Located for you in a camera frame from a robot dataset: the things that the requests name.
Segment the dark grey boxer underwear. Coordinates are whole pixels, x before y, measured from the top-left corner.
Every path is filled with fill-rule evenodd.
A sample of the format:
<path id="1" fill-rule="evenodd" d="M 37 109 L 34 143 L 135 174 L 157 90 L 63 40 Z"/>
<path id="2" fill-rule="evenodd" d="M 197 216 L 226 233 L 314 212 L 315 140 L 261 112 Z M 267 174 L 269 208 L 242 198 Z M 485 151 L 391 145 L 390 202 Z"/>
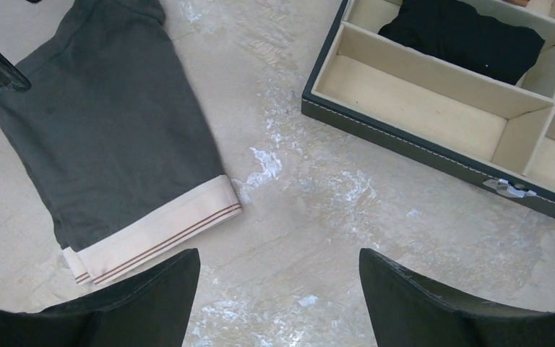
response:
<path id="1" fill-rule="evenodd" d="M 74 279 L 103 285 L 242 206 L 159 1 L 76 1 L 0 90 L 0 129 Z"/>

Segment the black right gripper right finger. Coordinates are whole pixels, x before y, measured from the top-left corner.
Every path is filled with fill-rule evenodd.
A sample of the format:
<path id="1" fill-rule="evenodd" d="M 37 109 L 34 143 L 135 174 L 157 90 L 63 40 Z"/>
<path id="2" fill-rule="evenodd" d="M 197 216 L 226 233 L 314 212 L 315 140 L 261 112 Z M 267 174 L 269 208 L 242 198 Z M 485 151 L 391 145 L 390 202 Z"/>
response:
<path id="1" fill-rule="evenodd" d="M 555 312 L 468 294 L 373 249 L 358 262 L 378 346 L 555 346 Z"/>

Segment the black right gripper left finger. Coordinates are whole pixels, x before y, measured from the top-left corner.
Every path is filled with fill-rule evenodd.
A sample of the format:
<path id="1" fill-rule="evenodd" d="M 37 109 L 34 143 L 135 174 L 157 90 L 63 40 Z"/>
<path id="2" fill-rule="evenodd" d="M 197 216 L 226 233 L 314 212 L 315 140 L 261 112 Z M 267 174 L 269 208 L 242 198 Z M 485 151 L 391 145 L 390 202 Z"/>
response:
<path id="1" fill-rule="evenodd" d="M 200 273 L 186 249 L 41 312 L 0 310 L 0 346 L 182 346 Z"/>

